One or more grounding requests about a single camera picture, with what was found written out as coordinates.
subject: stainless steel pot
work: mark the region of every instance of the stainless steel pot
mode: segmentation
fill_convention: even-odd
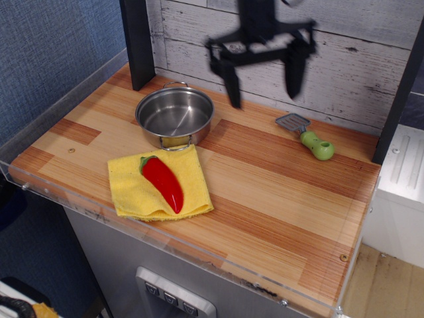
[[[167,87],[174,83],[185,87]],[[135,117],[150,144],[175,151],[201,142],[210,131],[214,112],[209,96],[187,83],[172,81],[142,99]]]

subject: wooden floor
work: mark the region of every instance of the wooden floor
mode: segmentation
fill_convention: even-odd
[[[424,317],[424,268],[362,244],[342,308],[351,318]]]

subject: toy kitchen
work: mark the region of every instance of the toy kitchen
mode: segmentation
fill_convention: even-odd
[[[380,13],[121,1],[129,63],[0,158],[64,206],[112,317],[343,316],[423,55],[422,5],[371,2]],[[151,156],[180,181],[178,210],[160,195],[169,179],[149,182]]]

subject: toy chili pepper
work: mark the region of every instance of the toy chili pepper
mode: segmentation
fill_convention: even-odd
[[[156,156],[140,158],[140,173],[159,190],[175,213],[183,207],[184,195],[174,173]]]

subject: blue fabric wall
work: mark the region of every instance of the blue fabric wall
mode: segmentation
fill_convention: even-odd
[[[0,1],[0,146],[124,48],[119,0]]]
[[[0,148],[124,49],[119,0],[1,0]],[[63,317],[82,317],[98,294],[66,215],[25,197],[26,210],[0,231],[0,278],[45,293]]]

